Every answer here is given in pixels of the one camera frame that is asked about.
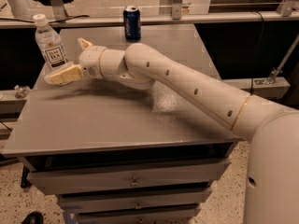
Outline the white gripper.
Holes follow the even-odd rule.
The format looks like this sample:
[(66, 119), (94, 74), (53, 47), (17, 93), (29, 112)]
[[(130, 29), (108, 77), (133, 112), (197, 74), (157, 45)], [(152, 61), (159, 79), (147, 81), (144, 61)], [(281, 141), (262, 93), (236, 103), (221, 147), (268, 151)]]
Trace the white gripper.
[(102, 53), (107, 48), (103, 46), (93, 46), (93, 44), (90, 41), (82, 37), (78, 39), (78, 44), (83, 50), (79, 55), (80, 65), (71, 64), (67, 67), (62, 67), (45, 75), (44, 80), (48, 84), (61, 85), (77, 81), (82, 79), (84, 74), (90, 78), (103, 78), (103, 75), (100, 70), (100, 59)]

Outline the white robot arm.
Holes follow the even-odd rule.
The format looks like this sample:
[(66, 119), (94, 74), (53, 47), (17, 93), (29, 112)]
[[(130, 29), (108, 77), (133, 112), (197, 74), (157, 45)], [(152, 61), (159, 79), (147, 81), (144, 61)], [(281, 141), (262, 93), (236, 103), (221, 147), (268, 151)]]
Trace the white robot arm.
[(85, 76), (138, 90), (160, 81), (233, 134), (250, 142), (243, 224), (299, 222), (299, 111), (242, 91), (135, 43), (125, 50), (78, 40), (79, 63), (45, 75), (49, 84)]

